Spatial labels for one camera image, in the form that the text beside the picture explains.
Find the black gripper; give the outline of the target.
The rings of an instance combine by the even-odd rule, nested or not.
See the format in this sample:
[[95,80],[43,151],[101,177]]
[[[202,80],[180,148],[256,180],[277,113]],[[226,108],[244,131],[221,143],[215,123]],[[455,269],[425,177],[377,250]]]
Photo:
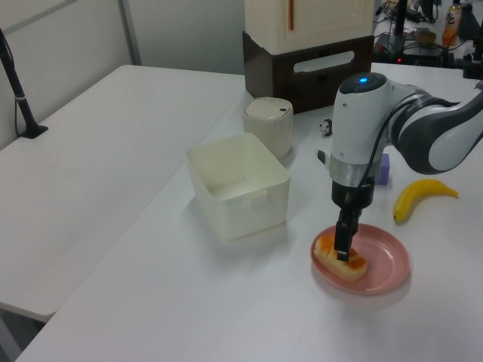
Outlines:
[[358,221],[362,211],[373,201],[374,178],[368,177],[361,186],[343,186],[335,181],[331,184],[332,201],[340,208],[336,224],[334,249],[337,259],[349,261],[352,239],[358,232]]

